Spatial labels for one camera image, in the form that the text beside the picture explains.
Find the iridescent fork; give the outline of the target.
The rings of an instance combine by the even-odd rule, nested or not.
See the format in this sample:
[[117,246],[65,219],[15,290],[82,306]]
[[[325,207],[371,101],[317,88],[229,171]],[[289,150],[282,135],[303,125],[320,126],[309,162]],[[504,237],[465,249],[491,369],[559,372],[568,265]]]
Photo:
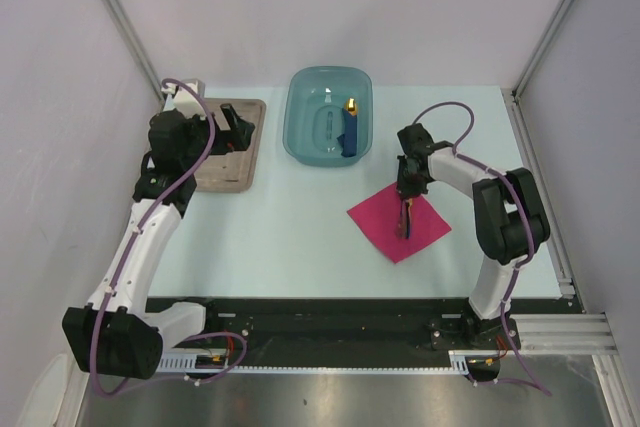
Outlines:
[[400,201],[400,213],[397,223],[396,233],[400,239],[407,238],[407,218],[408,218],[408,201],[402,199]]

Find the pink paper napkin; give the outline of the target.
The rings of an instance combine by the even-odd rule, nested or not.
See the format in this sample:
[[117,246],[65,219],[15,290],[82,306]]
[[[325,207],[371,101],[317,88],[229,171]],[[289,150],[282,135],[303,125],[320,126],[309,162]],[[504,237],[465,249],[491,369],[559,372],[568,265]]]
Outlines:
[[396,183],[347,211],[366,239],[394,264],[420,252],[451,231],[449,224],[424,197],[410,199],[413,205],[409,239],[400,239],[396,233],[402,200],[396,191]]

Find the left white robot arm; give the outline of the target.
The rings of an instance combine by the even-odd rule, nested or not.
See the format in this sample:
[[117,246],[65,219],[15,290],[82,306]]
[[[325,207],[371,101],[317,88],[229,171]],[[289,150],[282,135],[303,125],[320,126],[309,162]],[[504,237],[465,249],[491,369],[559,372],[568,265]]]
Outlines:
[[211,155],[244,152],[254,123],[224,103],[228,126],[210,114],[163,111],[149,122],[149,151],[134,188],[127,229],[100,285],[83,307],[66,310],[62,328],[79,368],[99,376],[149,379],[164,352],[183,342],[207,347],[221,323],[204,305],[176,302],[146,310],[151,281],[168,241],[184,218],[196,190],[196,169]]

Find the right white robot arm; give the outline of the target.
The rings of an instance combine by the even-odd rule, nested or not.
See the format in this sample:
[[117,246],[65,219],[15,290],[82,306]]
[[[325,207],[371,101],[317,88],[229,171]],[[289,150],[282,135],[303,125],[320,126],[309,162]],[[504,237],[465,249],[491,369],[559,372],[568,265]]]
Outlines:
[[550,237],[550,224],[533,174],[518,168],[501,172],[468,157],[447,141],[436,142],[420,124],[398,132],[403,154],[396,192],[399,237],[417,230],[412,204],[442,182],[473,202],[475,234],[484,254],[478,280],[462,310],[456,334],[484,348],[508,331],[511,297],[520,271]]

